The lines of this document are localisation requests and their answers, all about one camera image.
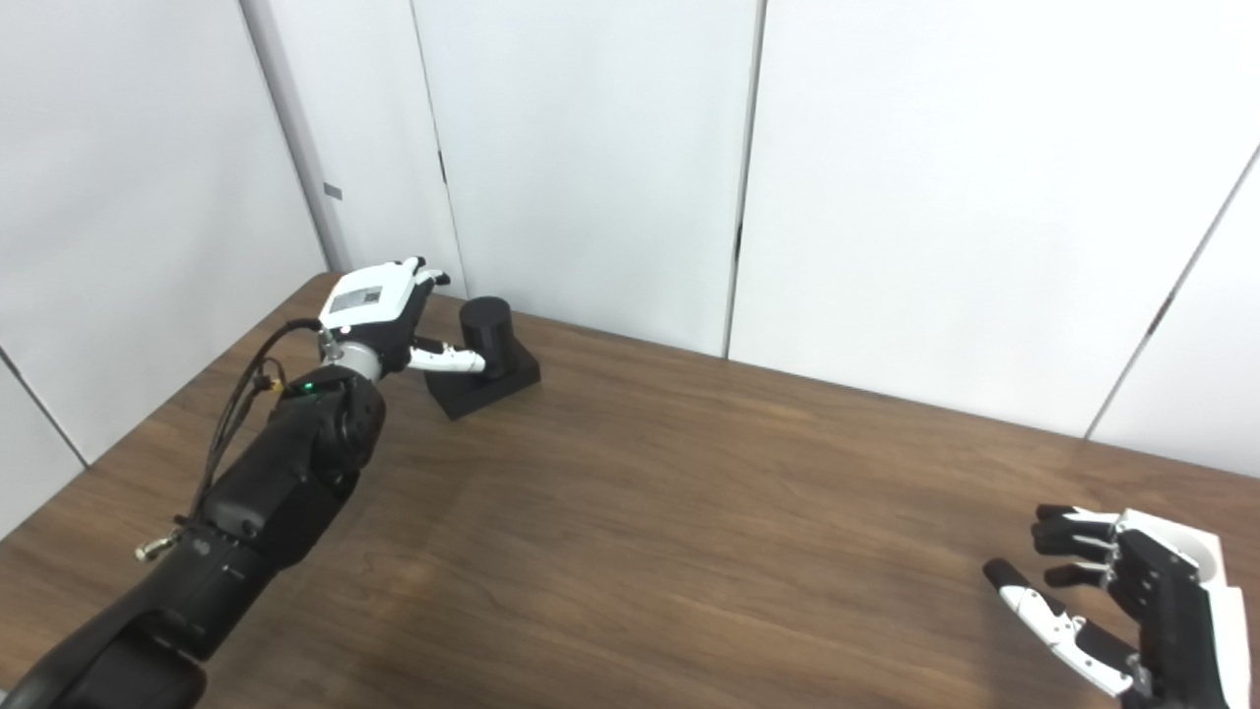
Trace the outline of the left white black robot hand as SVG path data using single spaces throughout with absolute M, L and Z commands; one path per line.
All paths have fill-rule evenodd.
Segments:
M 441 341 L 415 344 L 428 296 L 450 283 L 446 271 L 428 268 L 418 256 L 343 275 L 318 315 L 321 363 L 373 383 L 404 369 L 485 372 L 485 358 L 472 350 Z

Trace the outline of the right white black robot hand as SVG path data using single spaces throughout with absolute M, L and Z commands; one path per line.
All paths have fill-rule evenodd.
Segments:
M 1007 559 L 982 574 L 1057 660 L 1121 708 L 1247 708 L 1252 660 L 1245 594 L 1228 582 L 1223 544 L 1203 529 L 1124 510 L 1040 504 L 1034 552 L 1066 557 L 1037 587 Z M 1053 591 L 1106 592 L 1138 628 L 1129 644 L 1075 615 Z

